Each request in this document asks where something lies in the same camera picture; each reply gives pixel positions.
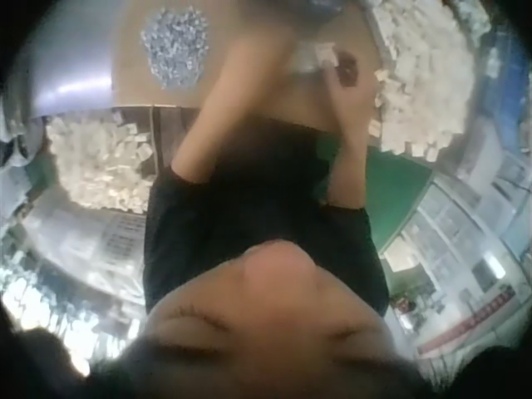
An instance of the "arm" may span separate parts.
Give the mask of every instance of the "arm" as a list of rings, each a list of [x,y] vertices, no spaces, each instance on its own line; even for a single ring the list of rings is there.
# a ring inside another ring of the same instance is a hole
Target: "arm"
[[[332,66],[325,71],[341,129],[341,145],[329,178],[327,201],[339,208],[360,209],[366,204],[368,127],[377,85],[374,75],[361,60],[354,60],[346,53],[340,53],[339,58],[340,67],[345,62],[351,63],[355,76],[353,81],[346,81]]]
[[[220,77],[197,121],[172,160],[172,170],[191,183],[205,183],[235,127],[269,94],[295,46],[292,29],[261,26],[229,49]]]

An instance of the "green surface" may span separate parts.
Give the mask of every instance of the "green surface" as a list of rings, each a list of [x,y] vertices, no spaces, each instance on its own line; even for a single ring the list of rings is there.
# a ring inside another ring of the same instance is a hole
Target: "green surface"
[[[321,140],[318,156],[332,161],[337,141]],[[407,158],[370,147],[367,157],[367,212],[377,251],[387,245],[417,204],[431,178],[431,170]],[[320,187],[324,192],[327,182]]]

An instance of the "pile of screws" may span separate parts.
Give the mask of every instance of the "pile of screws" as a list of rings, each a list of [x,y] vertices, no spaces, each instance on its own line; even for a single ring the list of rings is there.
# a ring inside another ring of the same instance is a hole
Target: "pile of screws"
[[[140,34],[151,73],[165,89],[194,87],[203,75],[209,50],[203,13],[187,7],[179,14],[162,8]]]

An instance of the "nose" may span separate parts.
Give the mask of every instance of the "nose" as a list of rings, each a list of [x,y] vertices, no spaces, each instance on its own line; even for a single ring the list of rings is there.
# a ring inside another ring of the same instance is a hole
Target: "nose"
[[[276,241],[243,256],[246,297],[269,308],[293,308],[312,302],[318,268],[296,244]]]

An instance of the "silver metal surface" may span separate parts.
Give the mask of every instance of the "silver metal surface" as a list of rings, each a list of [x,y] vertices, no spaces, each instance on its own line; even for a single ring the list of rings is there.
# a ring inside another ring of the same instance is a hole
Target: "silver metal surface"
[[[112,106],[113,36],[124,0],[63,0],[32,35],[31,116]]]

